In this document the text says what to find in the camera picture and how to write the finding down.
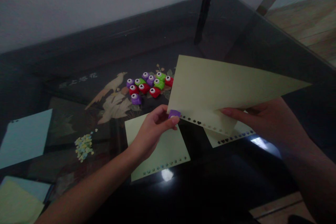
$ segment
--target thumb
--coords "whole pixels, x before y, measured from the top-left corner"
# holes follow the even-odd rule
[[[168,120],[157,125],[156,130],[159,134],[162,134],[166,130],[173,128],[179,121],[180,121],[179,117],[177,116],[171,117]]]
[[[236,108],[222,108],[220,110],[224,115],[227,115],[228,117],[231,117],[233,119],[236,119],[244,124],[246,124],[247,126],[250,126],[251,128],[253,124],[255,124],[255,121],[258,120],[259,118],[245,113],[244,111],[238,110]]]

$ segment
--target fingernail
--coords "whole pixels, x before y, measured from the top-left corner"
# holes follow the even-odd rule
[[[232,111],[230,109],[221,108],[220,111],[227,116],[230,116],[232,114]]]
[[[180,121],[178,117],[173,117],[171,120],[174,124],[177,124]]]

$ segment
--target glass table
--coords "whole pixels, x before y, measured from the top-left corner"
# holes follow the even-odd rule
[[[2,55],[1,138],[11,120],[53,109],[44,154],[0,170],[53,183],[55,200],[127,148],[125,121],[168,104],[170,90],[141,107],[128,98],[126,80],[145,71],[174,74],[179,54],[255,67],[313,83],[283,98],[315,143],[336,160],[335,70],[239,0],[212,0],[203,38],[194,45],[202,0],[188,0],[77,34]],[[117,80],[113,88],[105,88]],[[91,106],[88,104],[98,96]],[[202,127],[179,124],[191,161],[128,179],[94,218],[111,208],[198,208],[233,205],[249,210],[298,190],[281,159],[248,136],[212,148]],[[80,163],[74,141],[95,129],[94,154]]]

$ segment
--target paper scraps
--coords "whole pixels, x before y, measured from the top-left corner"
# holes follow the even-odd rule
[[[93,132],[86,134],[77,138],[75,141],[77,158],[81,163],[86,159],[89,153],[91,153],[91,155],[95,153],[92,149],[92,134]]]

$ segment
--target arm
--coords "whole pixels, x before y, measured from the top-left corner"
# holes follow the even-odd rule
[[[154,151],[161,134],[177,130],[178,117],[167,120],[167,105],[149,113],[135,140],[124,152],[56,200],[35,223],[82,223],[120,186],[132,171]]]
[[[222,109],[277,146],[315,220],[336,223],[336,165],[310,140],[284,100],[278,98],[247,112]]]

